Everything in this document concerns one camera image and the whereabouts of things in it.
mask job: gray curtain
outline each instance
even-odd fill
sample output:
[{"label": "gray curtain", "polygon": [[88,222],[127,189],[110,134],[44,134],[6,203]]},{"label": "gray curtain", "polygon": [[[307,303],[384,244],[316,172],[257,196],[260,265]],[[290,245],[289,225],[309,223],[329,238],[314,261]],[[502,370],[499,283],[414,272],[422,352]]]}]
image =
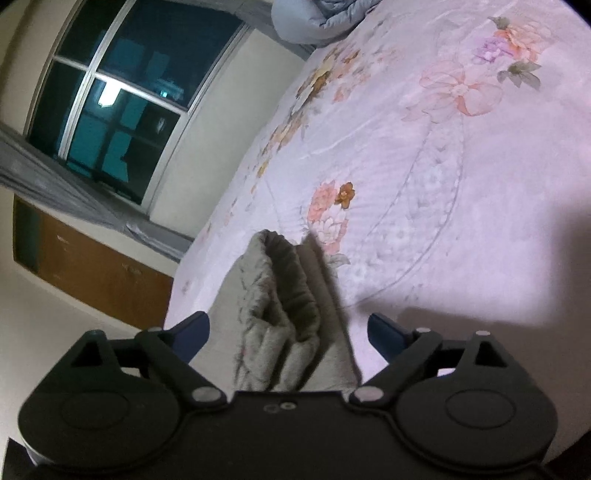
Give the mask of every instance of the gray curtain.
[{"label": "gray curtain", "polygon": [[172,260],[180,261],[192,242],[74,175],[2,123],[0,185],[54,210],[121,232]]},{"label": "gray curtain", "polygon": [[312,45],[296,45],[279,38],[273,21],[271,20],[271,4],[265,0],[168,0],[197,7],[213,8],[236,15],[247,25],[250,25],[267,37],[280,43],[300,58],[307,60],[314,51]]}]

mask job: bed sheet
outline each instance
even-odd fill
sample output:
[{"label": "bed sheet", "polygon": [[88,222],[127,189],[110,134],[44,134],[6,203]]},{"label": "bed sheet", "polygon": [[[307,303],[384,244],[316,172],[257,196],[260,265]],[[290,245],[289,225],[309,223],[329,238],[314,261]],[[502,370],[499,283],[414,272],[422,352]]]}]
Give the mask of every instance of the bed sheet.
[{"label": "bed sheet", "polygon": [[312,234],[364,379],[372,312],[490,330],[554,401],[558,455],[591,427],[590,43],[561,0],[383,0],[285,93],[166,326],[207,311],[255,232]]}]

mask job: brown wooden panel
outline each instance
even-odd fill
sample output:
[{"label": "brown wooden panel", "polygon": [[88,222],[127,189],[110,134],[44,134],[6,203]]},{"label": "brown wooden panel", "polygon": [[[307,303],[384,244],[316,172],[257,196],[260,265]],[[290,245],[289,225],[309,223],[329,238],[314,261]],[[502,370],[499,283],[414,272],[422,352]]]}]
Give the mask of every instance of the brown wooden panel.
[{"label": "brown wooden panel", "polygon": [[171,277],[40,213],[39,277],[129,325],[163,326]]}]

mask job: white window frame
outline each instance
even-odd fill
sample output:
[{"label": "white window frame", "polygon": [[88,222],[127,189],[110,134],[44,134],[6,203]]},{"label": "white window frame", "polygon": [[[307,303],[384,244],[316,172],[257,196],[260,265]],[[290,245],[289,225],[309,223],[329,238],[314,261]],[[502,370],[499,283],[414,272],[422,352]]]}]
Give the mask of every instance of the white window frame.
[{"label": "white window frame", "polygon": [[88,66],[78,61],[67,59],[57,55],[57,51],[59,50],[59,47],[61,46],[64,38],[66,37],[70,29],[70,26],[76,19],[78,12],[82,8],[82,6],[85,4],[85,0],[81,0],[78,2],[78,4],[73,8],[72,13],[69,15],[68,19],[64,23],[60,35],[54,43],[49,58],[46,61],[46,65],[37,85],[33,101],[31,102],[31,108],[29,110],[27,118],[25,134],[26,136],[28,136],[28,134],[30,133],[35,113],[37,110],[38,101],[43,93],[43,89],[45,87],[45,82],[47,80],[50,67],[54,62],[63,63],[77,70],[81,70],[85,73],[82,79],[82,83],[78,88],[78,92],[76,93],[76,97],[74,98],[74,103],[72,104],[72,108],[70,110],[68,120],[66,122],[64,134],[61,138],[60,148],[58,150],[58,157],[63,161],[67,159],[70,147],[72,146],[74,132],[78,125],[80,115],[82,114],[82,109],[84,107],[86,99],[90,93],[90,88],[92,87],[92,84],[95,79],[102,80],[103,82],[117,82],[118,86],[121,87],[122,90],[137,95],[140,98],[148,100],[160,107],[163,107],[169,111],[176,113],[179,116],[179,119],[172,133],[170,134],[170,137],[168,138],[168,141],[162,151],[162,154],[160,155],[160,159],[158,160],[154,172],[152,173],[150,183],[146,188],[141,205],[138,205],[135,202],[132,202],[120,195],[117,195],[111,189],[111,187],[109,187],[108,185],[104,185],[106,190],[116,195],[118,199],[125,201],[134,208],[149,215],[154,207],[154,202],[157,198],[157,193],[160,189],[160,184],[163,180],[164,173],[170,163],[170,160],[174,157],[174,153],[183,138],[187,126],[191,122],[192,118],[195,115],[197,115],[199,111],[199,106],[205,94],[207,93],[208,88],[211,86],[216,76],[220,73],[224,64],[230,60],[237,46],[242,44],[246,40],[247,33],[250,33],[252,29],[245,23],[242,23],[242,25],[238,27],[238,29],[234,32],[234,35],[226,43],[226,45],[224,46],[216,60],[213,62],[212,66],[206,73],[199,87],[197,87],[197,90],[195,91],[193,98],[189,102],[189,106],[187,108],[184,108],[174,102],[171,102],[165,98],[158,96],[154,92],[146,90],[137,85],[133,85],[125,79],[119,78],[117,76],[99,70],[99,65],[103,59],[103,56],[105,55],[109,45],[115,38],[115,35],[119,31],[121,25],[125,21],[125,18],[131,12],[136,1],[137,0],[126,0],[126,2],[123,4],[121,10],[117,13],[115,19],[113,20],[113,23],[107,30],[105,36],[103,37],[98,48],[96,49],[96,52]]}]

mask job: folded beige fabric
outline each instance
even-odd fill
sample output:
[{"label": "folded beige fabric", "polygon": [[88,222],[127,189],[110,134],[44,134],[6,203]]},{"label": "folded beige fabric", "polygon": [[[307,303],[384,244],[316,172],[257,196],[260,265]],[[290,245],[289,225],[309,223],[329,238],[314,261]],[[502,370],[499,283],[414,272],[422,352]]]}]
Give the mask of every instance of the folded beige fabric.
[{"label": "folded beige fabric", "polygon": [[209,311],[211,332],[190,365],[236,390],[346,390],[358,381],[318,256],[269,231],[234,263]]}]

